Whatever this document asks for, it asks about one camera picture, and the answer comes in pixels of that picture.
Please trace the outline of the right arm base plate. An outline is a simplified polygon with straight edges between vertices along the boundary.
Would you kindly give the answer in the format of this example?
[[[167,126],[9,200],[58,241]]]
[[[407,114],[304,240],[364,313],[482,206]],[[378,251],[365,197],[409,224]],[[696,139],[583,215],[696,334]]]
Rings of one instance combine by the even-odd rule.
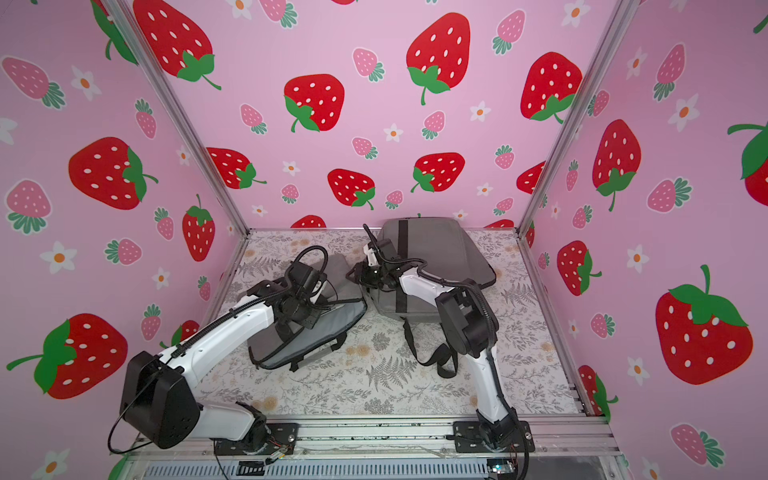
[[[450,438],[458,453],[533,453],[536,450],[530,425],[520,420],[496,422],[456,421]]]

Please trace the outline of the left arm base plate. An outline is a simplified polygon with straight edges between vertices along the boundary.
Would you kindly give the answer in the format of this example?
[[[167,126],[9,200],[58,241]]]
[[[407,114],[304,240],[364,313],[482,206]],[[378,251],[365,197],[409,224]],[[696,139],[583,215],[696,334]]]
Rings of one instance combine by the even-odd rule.
[[[214,453],[218,456],[292,455],[298,439],[298,423],[271,423],[254,426],[242,440],[217,439]]]

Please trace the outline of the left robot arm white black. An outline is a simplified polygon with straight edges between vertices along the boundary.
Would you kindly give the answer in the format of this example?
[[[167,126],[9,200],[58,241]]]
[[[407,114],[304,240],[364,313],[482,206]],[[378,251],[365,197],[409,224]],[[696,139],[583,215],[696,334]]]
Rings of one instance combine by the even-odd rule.
[[[158,354],[142,351],[127,365],[119,421],[160,449],[184,441],[229,442],[251,454],[270,443],[266,417],[258,409],[206,403],[195,397],[200,381],[249,338],[278,322],[299,322],[331,308],[322,289],[305,294],[263,281],[233,308],[202,330]]]

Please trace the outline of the grey zippered laptop sleeve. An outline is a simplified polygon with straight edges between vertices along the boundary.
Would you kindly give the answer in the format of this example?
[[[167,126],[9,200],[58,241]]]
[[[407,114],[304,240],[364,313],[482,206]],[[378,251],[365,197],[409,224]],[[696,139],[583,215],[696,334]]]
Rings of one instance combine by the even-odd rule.
[[[347,332],[367,311],[362,289],[346,278],[351,266],[342,254],[308,265],[300,260],[286,275],[250,289],[266,294],[293,290],[270,302],[274,323],[247,340],[251,362],[292,372],[313,357],[343,346]]]

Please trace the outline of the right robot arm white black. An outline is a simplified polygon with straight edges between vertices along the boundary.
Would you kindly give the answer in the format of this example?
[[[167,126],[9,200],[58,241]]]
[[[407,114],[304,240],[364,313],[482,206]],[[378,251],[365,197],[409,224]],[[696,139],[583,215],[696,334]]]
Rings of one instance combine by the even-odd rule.
[[[501,451],[523,434],[517,411],[507,402],[496,362],[498,320],[479,285],[473,280],[449,280],[425,270],[422,259],[386,261],[370,266],[361,261],[346,278],[368,290],[393,290],[434,306],[447,341],[450,360],[463,355],[477,394],[477,417],[483,442]]]

